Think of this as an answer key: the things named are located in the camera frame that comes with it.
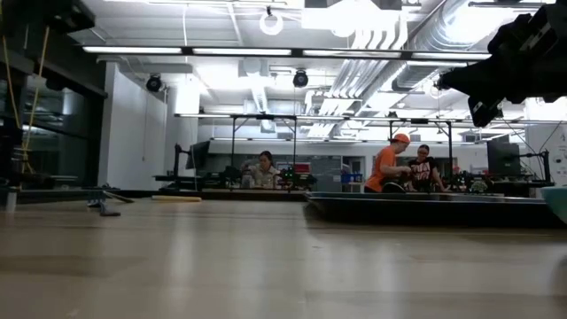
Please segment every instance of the glass wall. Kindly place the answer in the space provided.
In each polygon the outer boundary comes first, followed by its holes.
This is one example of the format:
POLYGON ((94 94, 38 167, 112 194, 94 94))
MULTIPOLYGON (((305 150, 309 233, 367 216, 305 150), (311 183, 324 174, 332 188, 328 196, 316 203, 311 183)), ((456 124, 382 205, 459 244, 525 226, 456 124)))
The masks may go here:
POLYGON ((73 188, 96 184, 101 101, 90 101, 43 78, 28 76, 23 119, 27 124, 24 126, 26 132, 28 125, 32 124, 30 166, 37 174, 51 176, 55 183, 33 185, 32 188, 73 188), (39 97, 34 105, 37 89, 39 97))

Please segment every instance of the white wall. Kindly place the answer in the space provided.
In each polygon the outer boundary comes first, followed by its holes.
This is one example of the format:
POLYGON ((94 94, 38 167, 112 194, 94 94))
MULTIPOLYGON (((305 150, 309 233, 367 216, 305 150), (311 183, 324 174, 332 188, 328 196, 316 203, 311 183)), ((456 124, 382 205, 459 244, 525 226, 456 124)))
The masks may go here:
MULTIPOLYGON (((533 151, 549 151, 551 177, 558 186, 567 185, 567 142, 565 136, 567 136, 567 124, 562 124, 559 127, 557 127, 557 124, 530 126, 526 129, 525 135, 525 141, 533 148, 533 151)), ((523 161, 527 162, 530 168, 540 175, 543 165, 540 169, 540 164, 536 158, 523 159, 523 161)))
POLYGON ((141 84, 106 67, 105 101, 98 184, 128 190, 156 190, 163 175, 167 106, 141 84))
MULTIPOLYGON (((184 103, 186 96, 180 89, 172 88, 167 93, 167 125, 166 125, 166 157, 165 171, 174 169, 175 163, 175 144, 179 144, 182 149, 188 151, 190 146, 197 142, 198 119, 175 117, 175 110, 179 104, 184 103)), ((181 154, 179 157, 179 175, 193 176, 193 169, 185 169, 187 155, 181 154)))

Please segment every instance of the fluorescent light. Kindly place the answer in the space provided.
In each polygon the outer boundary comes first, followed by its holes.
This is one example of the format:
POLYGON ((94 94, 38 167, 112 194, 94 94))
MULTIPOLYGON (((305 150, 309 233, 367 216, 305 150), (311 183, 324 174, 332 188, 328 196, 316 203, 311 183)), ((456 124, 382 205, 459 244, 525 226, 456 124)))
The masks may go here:
POLYGON ((97 54, 182 54, 181 48, 85 46, 82 49, 97 54))
POLYGON ((290 56, 290 49, 194 48, 195 55, 290 56))
POLYGON ((444 62, 444 61, 408 61, 408 66, 446 66, 446 67, 465 67, 466 62, 444 62))
POLYGON ((228 114, 176 114, 178 117, 188 117, 188 118, 229 118, 228 114))
MULTIPOLYGON (((243 141, 248 141, 248 138, 235 137, 234 140, 243 142, 243 141)), ((230 141, 230 142, 232 142, 232 137, 211 137, 211 141, 230 141)))
POLYGON ((344 121, 348 119, 347 116, 298 116, 298 120, 344 121))
POLYGON ((388 118, 365 118, 365 117, 353 117, 351 121, 390 121, 388 118))
POLYGON ((263 141, 263 142, 290 142, 285 138, 249 138, 249 141, 263 141))
POLYGON ((285 2, 269 2, 269 1, 250 1, 250 0, 241 0, 241 1, 220 1, 220 0, 133 0, 133 1, 124 1, 124 0, 106 0, 106 1, 116 1, 116 2, 140 2, 140 3, 147 3, 147 4, 196 4, 196 5, 226 5, 226 4, 234 4, 235 6, 266 6, 272 5, 277 7, 285 7, 287 3, 285 2))
POLYGON ((306 57, 326 58, 400 58, 400 52, 366 51, 366 50, 304 50, 306 57))
POLYGON ((490 53, 475 52, 415 52, 412 58, 419 59, 440 59, 440 60, 461 60, 461 61, 482 61, 490 58, 490 53))

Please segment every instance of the computer monitor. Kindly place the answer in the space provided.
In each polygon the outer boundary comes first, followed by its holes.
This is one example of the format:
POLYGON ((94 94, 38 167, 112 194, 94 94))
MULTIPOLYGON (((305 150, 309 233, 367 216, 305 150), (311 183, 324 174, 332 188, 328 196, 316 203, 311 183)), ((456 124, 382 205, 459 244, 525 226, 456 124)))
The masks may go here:
POLYGON ((491 175, 521 175, 520 146, 518 144, 490 141, 488 151, 488 173, 491 175))
POLYGON ((187 155, 187 163, 185 169, 200 169, 206 163, 206 157, 209 154, 209 146, 211 141, 194 144, 190 147, 187 155))

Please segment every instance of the man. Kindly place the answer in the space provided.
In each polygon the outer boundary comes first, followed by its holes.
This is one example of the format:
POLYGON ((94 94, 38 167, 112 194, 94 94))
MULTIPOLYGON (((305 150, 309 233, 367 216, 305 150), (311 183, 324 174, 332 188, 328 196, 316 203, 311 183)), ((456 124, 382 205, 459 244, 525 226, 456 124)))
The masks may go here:
POLYGON ((381 192, 384 184, 402 174, 411 173, 409 167, 396 167, 396 155, 404 152, 409 145, 409 137, 405 134, 396 134, 390 140, 390 146, 385 147, 376 156, 372 176, 364 185, 365 192, 381 192))

